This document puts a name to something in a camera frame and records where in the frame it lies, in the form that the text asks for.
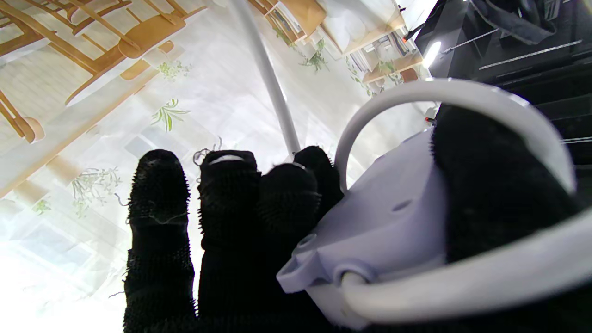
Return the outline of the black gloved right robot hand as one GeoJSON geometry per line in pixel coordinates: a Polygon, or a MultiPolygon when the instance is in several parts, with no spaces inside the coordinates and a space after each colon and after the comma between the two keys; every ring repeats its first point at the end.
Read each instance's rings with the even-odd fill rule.
{"type": "MultiPolygon", "coordinates": [[[[436,116],[432,154],[449,200],[447,261],[519,240],[583,210],[513,131],[463,108],[436,116]]],[[[125,333],[346,333],[305,292],[276,279],[297,243],[343,198],[319,146],[258,170],[247,150],[209,152],[200,166],[204,254],[194,299],[188,190],[169,150],[139,160],[129,195],[125,333]]]]}

